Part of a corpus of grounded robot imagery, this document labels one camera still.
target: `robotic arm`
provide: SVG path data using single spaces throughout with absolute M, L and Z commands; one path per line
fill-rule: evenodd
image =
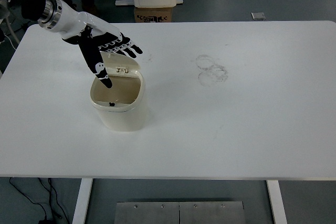
M 62 0 L 46 0 L 44 10 L 41 4 L 33 12 L 32 0 L 23 0 L 23 17 L 36 19 L 41 27 L 59 33 L 65 42 L 79 45 L 90 70 L 107 87 L 112 82 L 106 72 L 100 51 L 115 52 L 135 58 L 142 50 L 125 37 L 118 28 L 86 12 L 73 10 Z

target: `metal table leg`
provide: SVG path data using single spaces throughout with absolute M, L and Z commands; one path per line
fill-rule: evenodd
M 271 201 L 273 219 L 275 224 L 287 224 L 285 209 L 283 207 L 279 181 L 267 180 L 269 199 Z
M 85 224 L 93 178 L 82 178 L 72 224 Z

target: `gray floor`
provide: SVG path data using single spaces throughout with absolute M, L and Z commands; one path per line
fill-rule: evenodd
M 133 7 L 115 7 L 115 0 L 96 0 L 101 18 L 112 23 L 134 22 Z M 19 15 L 20 6 L 14 5 Z M 250 12 L 264 12 L 267 20 L 331 20 L 336 22 L 336 0 L 184 0 L 173 9 L 173 22 L 252 21 Z M 11 16 L 17 30 L 27 20 Z M 17 32 L 22 38 L 24 32 Z M 6 38 L 0 45 L 0 70 L 5 71 L 14 49 Z M 44 213 L 0 178 L 0 224 L 38 223 Z M 48 217 L 48 194 L 36 178 L 15 178 L 14 183 L 32 200 L 42 202 Z M 54 179 L 58 199 L 73 218 L 79 179 Z M 336 223 L 335 182 L 280 182 L 288 223 Z M 272 223 L 267 187 L 258 181 L 108 180 L 93 183 L 87 223 L 113 223 L 117 201 L 241 200 L 247 223 Z M 57 223 L 66 223 L 57 219 Z

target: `open lid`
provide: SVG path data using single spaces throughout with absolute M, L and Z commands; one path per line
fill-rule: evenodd
M 139 70 L 139 64 L 131 57 L 126 55 L 115 54 L 112 52 L 100 52 L 104 61 L 106 71 L 109 69 L 113 72 L 116 68 L 126 68 L 130 70 Z

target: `metal plate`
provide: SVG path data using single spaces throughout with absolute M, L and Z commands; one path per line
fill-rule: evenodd
M 118 202 L 114 224 L 245 224 L 243 202 Z
M 114 224 L 179 224 L 178 202 L 118 202 Z
M 181 202 L 180 224 L 245 224 L 243 202 Z
M 253 20 L 265 20 L 266 16 L 264 13 L 251 13 Z

